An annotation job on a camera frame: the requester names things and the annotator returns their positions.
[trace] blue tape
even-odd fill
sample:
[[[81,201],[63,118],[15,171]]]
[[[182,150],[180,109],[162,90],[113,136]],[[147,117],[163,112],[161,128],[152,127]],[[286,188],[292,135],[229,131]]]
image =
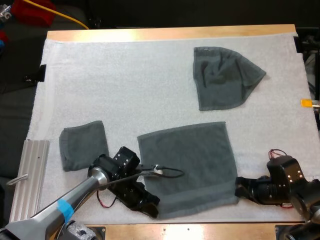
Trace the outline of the blue tape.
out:
[[[64,222],[67,223],[71,219],[72,215],[75,213],[72,206],[65,200],[59,199],[58,201],[58,210],[63,214],[64,216]]]

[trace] metal handle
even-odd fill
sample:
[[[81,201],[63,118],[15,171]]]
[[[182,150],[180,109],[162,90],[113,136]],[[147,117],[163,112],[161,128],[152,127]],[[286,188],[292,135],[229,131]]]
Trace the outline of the metal handle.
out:
[[[10,181],[8,181],[6,183],[7,186],[13,186],[13,185],[16,185],[18,182],[20,182],[21,180],[25,180],[25,179],[28,179],[28,174],[23,174],[21,176],[18,176],[16,177],[15,179],[12,179]]]

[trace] red object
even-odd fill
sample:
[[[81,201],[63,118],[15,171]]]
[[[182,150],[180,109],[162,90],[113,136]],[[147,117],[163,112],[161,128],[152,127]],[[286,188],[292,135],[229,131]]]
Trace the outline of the red object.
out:
[[[48,9],[56,10],[56,6],[50,0],[31,1]],[[49,27],[55,18],[54,13],[33,6],[23,0],[14,1],[11,13],[22,23],[41,27]]]
[[[7,37],[4,31],[0,31],[0,40],[2,40],[4,43],[9,41],[9,38]]]

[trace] wooden board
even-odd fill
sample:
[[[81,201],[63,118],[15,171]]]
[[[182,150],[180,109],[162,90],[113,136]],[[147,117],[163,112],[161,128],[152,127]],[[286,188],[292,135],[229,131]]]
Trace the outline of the wooden board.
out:
[[[105,43],[258,36],[295,31],[293,24],[99,29],[49,31],[47,38],[67,42]],[[106,240],[275,240],[275,225],[279,224],[284,223],[115,224],[101,226],[106,228]]]
[[[235,36],[258,36],[296,32],[293,24],[205,26],[180,28],[138,28],[49,31],[47,38],[70,42],[134,42],[145,40],[194,39]]]

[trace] crumpled gray cloth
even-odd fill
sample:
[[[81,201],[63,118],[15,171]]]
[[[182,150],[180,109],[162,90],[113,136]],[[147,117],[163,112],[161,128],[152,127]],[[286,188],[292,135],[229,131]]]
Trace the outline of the crumpled gray cloth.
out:
[[[102,121],[63,129],[59,145],[62,167],[66,172],[88,168],[101,154],[109,155]]]
[[[234,196],[237,168],[225,122],[156,131],[139,136],[138,143],[144,165],[159,164],[185,172],[179,178],[144,178],[146,189],[160,198],[159,219],[238,202]]]
[[[199,110],[225,110],[243,104],[266,75],[236,51],[223,47],[195,47],[193,78]]]

